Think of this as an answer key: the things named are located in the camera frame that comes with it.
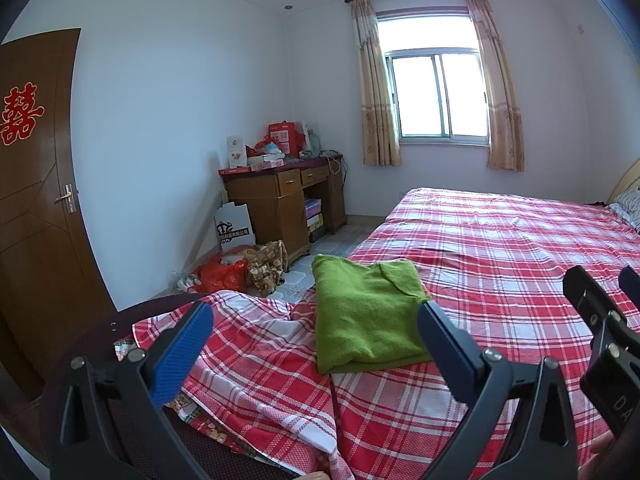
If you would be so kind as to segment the red double happiness sticker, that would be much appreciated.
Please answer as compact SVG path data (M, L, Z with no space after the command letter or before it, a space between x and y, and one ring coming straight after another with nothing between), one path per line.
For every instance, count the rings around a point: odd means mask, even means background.
M28 139L36 128L37 119L46 112L37 104L37 90L33 82L27 81L22 88L12 87L3 98L0 133L4 146Z

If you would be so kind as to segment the dark round stool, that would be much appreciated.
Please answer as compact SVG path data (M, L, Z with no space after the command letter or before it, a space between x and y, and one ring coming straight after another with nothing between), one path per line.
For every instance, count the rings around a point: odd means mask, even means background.
M148 350L117 359L115 340L146 318L186 308L186 319ZM41 404L40 429L55 479L284 479L286 472L225 451L181 429L175 400L213 333L200 294L145 301L81 336L58 361Z

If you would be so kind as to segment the white paper shopping bag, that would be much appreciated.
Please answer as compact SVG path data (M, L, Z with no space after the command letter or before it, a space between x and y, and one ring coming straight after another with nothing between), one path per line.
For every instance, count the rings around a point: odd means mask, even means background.
M245 204L235 205L230 202L221 206L215 214L215 226L223 252L256 244L250 213Z

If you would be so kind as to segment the right beige curtain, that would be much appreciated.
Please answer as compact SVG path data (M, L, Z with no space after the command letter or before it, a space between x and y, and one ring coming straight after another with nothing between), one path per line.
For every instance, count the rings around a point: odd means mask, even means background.
M523 123L506 47L488 0L466 0L485 79L491 169L523 172Z

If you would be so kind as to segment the brown patterned bag on floor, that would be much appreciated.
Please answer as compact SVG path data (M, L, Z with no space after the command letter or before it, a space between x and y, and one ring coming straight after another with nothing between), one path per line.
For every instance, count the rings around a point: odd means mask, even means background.
M290 270L283 240L246 248L243 257L247 260L247 284L262 297L275 292L284 282L284 274Z

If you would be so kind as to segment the beige wooden headboard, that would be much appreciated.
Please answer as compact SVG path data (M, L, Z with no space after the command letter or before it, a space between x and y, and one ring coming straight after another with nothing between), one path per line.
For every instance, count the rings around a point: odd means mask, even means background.
M606 201L608 204L613 203L617 196L626 192L630 188L635 188L640 181L640 158L638 158L623 174L614 186L612 193Z

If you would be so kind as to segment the beige curtain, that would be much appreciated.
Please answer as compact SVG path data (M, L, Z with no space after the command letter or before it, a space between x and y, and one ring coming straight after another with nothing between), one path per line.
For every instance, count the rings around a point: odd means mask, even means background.
M466 0L485 79L491 169L523 172L523 123L506 47L488 0Z
M375 167L400 166L400 146L378 36L378 19L370 0L354 0L349 5L355 27L360 81L363 163Z

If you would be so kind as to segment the white card on desk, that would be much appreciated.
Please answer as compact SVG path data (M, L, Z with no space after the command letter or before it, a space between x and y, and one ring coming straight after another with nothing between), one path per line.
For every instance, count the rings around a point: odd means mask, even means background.
M228 136L227 148L230 169L247 166L246 147L242 136Z

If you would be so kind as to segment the brown wooden door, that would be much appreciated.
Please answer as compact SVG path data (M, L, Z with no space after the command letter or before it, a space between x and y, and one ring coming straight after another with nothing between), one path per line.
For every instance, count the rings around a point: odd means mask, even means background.
M27 399L42 393L58 359L115 307L79 206L70 104L80 31L43 32L1 48L1 110L12 87L37 87L46 112L32 135L1 141L1 364ZM73 183L78 211L54 200Z

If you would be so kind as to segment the brown wooden desk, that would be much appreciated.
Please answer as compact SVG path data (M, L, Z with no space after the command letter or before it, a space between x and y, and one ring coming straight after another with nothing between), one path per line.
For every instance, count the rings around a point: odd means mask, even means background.
M311 241L306 200L320 202L322 228L329 233L347 223L341 154L291 162L257 172L224 170L220 175L228 199L246 205L258 244L285 244L288 260L306 256Z

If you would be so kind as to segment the left beige curtain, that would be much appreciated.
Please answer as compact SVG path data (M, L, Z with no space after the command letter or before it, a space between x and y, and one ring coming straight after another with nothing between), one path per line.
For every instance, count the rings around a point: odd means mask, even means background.
M363 163L375 167L400 166L400 146L378 36L378 19L370 0L354 0L349 5L355 27L360 81Z

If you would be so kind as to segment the window with aluminium frame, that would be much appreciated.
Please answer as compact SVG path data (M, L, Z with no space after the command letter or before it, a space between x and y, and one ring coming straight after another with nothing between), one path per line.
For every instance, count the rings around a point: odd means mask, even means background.
M403 144L486 146L480 40L463 6L378 14L395 126Z

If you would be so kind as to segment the red gift bag on desk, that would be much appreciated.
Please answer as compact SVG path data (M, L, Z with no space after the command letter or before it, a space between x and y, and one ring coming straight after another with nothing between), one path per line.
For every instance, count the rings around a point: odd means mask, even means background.
M290 157L297 158L306 148L303 127L296 122L275 122L268 126L268 138Z

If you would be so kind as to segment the stacked boxes under desk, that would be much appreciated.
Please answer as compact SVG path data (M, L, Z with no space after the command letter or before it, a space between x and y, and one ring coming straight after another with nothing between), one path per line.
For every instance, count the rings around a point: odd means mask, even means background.
M309 241L314 244L324 235L321 200L318 198L306 198L305 214Z

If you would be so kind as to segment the striped pillow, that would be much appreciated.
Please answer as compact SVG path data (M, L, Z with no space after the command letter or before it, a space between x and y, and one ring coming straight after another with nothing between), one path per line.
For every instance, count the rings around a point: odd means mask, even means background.
M618 214L634 230L640 231L640 188L638 186L618 194L608 208Z

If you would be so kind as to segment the green knitted sweater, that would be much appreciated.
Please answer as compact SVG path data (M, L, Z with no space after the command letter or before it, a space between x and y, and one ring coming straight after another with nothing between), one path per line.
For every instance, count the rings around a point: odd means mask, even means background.
M364 264L318 255L316 351L322 375L391 370L431 359L416 328L431 296L409 260Z

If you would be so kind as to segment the red plastic bag on floor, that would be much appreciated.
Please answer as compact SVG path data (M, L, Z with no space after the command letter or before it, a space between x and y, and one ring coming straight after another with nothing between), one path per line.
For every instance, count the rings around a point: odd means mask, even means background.
M245 292L247 268L248 260L245 258L232 264L221 263L213 258L196 269L198 284L195 285L195 290L209 294L221 290Z

